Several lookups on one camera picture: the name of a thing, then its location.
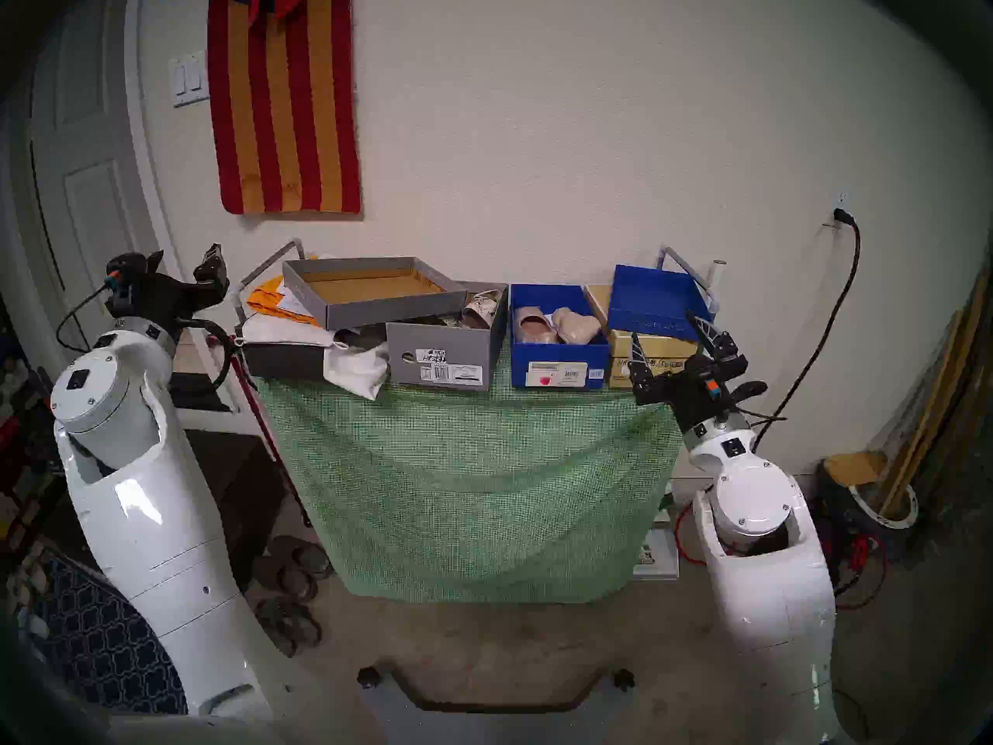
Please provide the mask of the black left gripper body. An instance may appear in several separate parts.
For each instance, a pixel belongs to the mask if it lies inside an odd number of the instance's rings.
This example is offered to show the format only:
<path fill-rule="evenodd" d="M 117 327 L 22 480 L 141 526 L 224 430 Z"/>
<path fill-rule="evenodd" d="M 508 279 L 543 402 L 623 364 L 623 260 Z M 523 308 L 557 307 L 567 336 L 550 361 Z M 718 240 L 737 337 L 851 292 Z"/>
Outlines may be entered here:
<path fill-rule="evenodd" d="M 179 319 L 191 319 L 225 300 L 227 290 L 182 282 L 160 271 L 158 277 L 146 279 L 146 256 L 127 252 L 107 262 L 105 284 L 110 294 L 105 306 L 113 318 L 139 318 L 160 327 L 175 327 Z"/>

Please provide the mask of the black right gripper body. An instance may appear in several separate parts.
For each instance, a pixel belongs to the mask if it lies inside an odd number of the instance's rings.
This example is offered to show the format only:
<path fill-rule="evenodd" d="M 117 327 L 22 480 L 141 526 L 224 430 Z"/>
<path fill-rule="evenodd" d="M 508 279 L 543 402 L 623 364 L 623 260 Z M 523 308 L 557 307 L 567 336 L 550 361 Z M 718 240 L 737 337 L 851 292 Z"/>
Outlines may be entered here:
<path fill-rule="evenodd" d="M 729 390 L 727 382 L 747 369 L 743 355 L 713 360 L 699 353 L 686 359 L 683 370 L 676 374 L 653 374 L 643 360 L 631 360 L 630 379 L 635 403 L 668 406 L 685 434 L 705 420 L 738 411 L 739 403 L 768 390 L 768 384 L 757 379 Z"/>

